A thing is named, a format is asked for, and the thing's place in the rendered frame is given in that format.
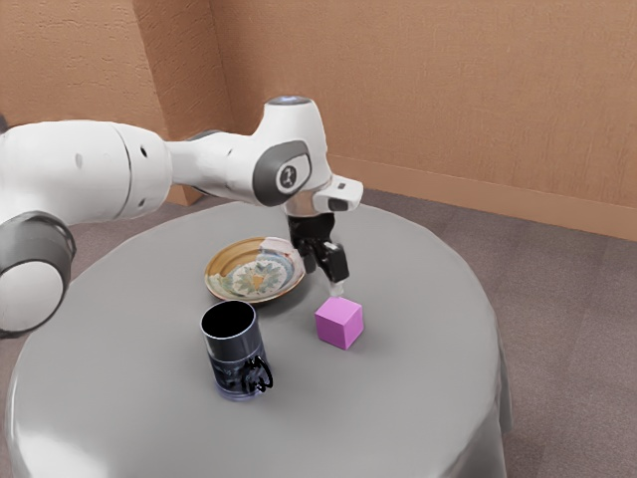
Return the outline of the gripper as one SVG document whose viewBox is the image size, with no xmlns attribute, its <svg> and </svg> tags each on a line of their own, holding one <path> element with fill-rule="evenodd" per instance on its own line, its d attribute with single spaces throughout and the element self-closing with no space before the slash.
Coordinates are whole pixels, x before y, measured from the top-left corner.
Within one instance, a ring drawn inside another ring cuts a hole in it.
<svg viewBox="0 0 637 478">
<path fill-rule="evenodd" d="M 291 242 L 303 259 L 306 273 L 311 274 L 317 268 L 318 243 L 318 264 L 329 280 L 329 293 L 332 297 L 341 297 L 349 269 L 342 245 L 330 242 L 334 214 L 322 213 L 312 217 L 288 215 L 287 219 Z"/>
</svg>

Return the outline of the pink cube block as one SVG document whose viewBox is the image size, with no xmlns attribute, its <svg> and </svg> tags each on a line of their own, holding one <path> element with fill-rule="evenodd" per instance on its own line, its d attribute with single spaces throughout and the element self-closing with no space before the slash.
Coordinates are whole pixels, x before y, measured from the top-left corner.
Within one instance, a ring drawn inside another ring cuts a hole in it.
<svg viewBox="0 0 637 478">
<path fill-rule="evenodd" d="M 348 350 L 364 330 L 362 306 L 342 297 L 328 298 L 316 311 L 318 337 Z"/>
</svg>

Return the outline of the patterned ceramic plate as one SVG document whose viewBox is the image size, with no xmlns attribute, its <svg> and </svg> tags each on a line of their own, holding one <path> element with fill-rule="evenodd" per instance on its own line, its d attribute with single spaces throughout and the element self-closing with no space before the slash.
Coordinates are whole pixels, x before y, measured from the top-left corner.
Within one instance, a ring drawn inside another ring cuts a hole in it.
<svg viewBox="0 0 637 478">
<path fill-rule="evenodd" d="M 304 261 L 289 240 L 255 237 L 217 252 L 206 266 L 204 282 L 218 299 L 257 304 L 287 294 L 305 274 Z"/>
</svg>

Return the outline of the dark blue glass mug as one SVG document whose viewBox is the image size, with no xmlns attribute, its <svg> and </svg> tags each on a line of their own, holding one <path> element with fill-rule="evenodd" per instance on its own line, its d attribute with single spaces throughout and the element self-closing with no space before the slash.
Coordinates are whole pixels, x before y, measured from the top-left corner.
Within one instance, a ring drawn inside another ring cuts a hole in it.
<svg viewBox="0 0 637 478">
<path fill-rule="evenodd" d="M 256 310 L 229 300 L 212 306 L 200 322 L 219 393 L 242 401 L 274 386 Z"/>
</svg>

